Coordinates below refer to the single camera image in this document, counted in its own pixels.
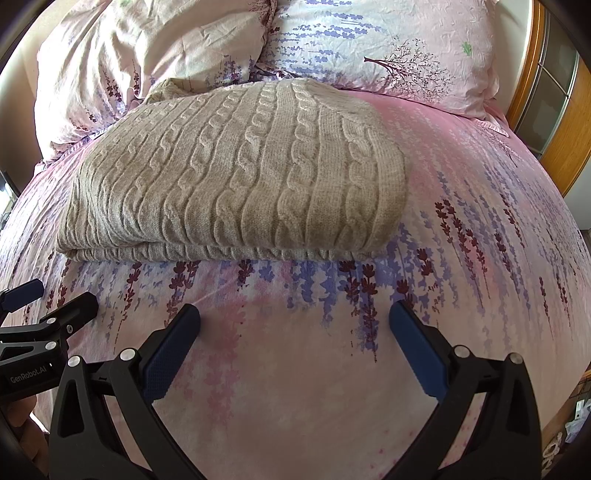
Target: floral bedsheet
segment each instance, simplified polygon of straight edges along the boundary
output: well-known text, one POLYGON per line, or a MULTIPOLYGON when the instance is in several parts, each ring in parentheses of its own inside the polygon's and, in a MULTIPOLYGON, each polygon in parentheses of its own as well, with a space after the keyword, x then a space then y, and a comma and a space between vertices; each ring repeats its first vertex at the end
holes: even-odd
MULTIPOLYGON (((212 479, 359 480, 389 470, 435 405, 389 331, 399 299, 451 344, 493 358, 522 353, 546 424, 591 359, 591 261, 558 191, 512 133, 351 94, 381 112, 408 161, 408 203, 387 257, 73 262, 54 252, 54 239, 93 140, 33 178, 1 233, 0 287, 34 277, 46 286, 6 324, 36 322, 89 290, 99 314, 70 352, 98 361, 196 305, 202 333, 155 407, 212 479)), ((46 424, 52 405, 51 393, 40 395, 46 424)), ((477 414, 475 404, 447 461, 477 414)), ((113 415, 139 459, 115 405, 113 415)))

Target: pink pillowcase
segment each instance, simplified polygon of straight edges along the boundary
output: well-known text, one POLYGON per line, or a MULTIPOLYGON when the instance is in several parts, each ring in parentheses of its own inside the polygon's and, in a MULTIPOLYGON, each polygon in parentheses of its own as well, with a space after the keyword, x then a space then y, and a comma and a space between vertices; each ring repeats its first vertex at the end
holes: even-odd
POLYGON ((485 119, 498 0, 279 0, 257 66, 485 119))
POLYGON ((115 123, 150 87, 191 92, 247 82, 276 0, 80 0, 38 54, 44 161, 115 123))

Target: screw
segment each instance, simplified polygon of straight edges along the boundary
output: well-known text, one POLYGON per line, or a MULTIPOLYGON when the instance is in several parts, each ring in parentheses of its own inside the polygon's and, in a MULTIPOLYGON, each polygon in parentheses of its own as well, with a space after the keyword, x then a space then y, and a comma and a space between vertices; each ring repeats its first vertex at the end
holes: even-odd
POLYGON ((457 345, 454 347, 453 353, 459 358, 468 358, 470 356, 470 349, 464 345, 457 345))
POLYGON ((75 367, 79 363, 80 363, 80 357, 78 355, 74 355, 73 357, 70 357, 70 359, 68 360, 68 366, 70 366, 70 367, 75 367))
POLYGON ((515 352, 509 354, 509 360, 511 360, 515 365, 523 363, 523 357, 515 352))
POLYGON ((119 358, 126 362, 131 360, 133 357, 135 357, 135 350, 132 348, 126 348, 119 354, 119 358))

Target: cable knit blanket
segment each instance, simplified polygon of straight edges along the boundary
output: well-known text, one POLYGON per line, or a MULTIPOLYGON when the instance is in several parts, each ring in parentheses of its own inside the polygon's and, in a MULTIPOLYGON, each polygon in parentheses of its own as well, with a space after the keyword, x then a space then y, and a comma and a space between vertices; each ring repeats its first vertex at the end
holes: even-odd
POLYGON ((322 260, 385 248, 406 181, 373 106, 310 79, 187 95, 164 83, 97 142, 74 180, 58 251, 322 260))

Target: human hand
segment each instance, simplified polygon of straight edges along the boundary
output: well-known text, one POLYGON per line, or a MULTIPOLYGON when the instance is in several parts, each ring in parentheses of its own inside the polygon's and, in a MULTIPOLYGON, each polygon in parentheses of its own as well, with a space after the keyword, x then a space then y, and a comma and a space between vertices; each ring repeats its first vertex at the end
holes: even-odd
POLYGON ((36 396, 8 404, 6 420, 14 428, 24 427, 20 438, 21 448, 37 468, 47 475, 49 472, 49 449, 45 435, 29 416, 35 405, 37 405, 36 396))

